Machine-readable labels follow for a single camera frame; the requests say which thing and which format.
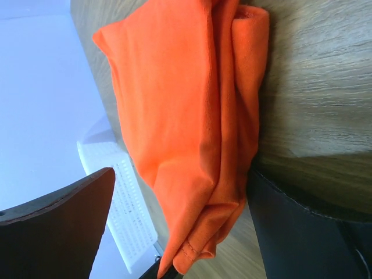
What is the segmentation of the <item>orange t shirt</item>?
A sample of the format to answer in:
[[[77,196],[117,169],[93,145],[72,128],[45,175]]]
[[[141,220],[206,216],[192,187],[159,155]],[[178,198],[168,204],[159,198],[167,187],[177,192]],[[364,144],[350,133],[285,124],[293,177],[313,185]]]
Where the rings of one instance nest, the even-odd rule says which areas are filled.
[[[169,229],[158,278],[213,258],[245,207],[269,25],[238,1],[148,1],[93,35],[124,143]]]

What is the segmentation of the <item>white plastic laundry basket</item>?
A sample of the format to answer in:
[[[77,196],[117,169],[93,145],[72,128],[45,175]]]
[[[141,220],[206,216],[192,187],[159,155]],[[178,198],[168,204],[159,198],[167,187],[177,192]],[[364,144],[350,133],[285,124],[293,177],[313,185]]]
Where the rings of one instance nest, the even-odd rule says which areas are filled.
[[[150,262],[158,234],[142,195],[127,152],[112,141],[77,142],[78,154],[87,175],[102,168],[115,171],[115,186],[107,225],[130,274],[142,259]]]

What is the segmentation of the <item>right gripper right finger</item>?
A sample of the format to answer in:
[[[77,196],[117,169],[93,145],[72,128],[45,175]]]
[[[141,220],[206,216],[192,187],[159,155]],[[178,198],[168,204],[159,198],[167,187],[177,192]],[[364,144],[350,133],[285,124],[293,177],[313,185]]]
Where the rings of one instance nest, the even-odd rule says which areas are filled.
[[[371,214],[249,171],[247,196],[267,278],[371,278]]]

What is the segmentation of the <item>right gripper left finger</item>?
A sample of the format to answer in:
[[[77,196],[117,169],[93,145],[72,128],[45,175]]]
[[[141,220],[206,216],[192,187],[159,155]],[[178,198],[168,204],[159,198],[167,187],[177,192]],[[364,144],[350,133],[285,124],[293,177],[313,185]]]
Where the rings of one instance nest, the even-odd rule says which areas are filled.
[[[88,278],[105,231],[115,171],[102,168],[1,211],[1,278]]]

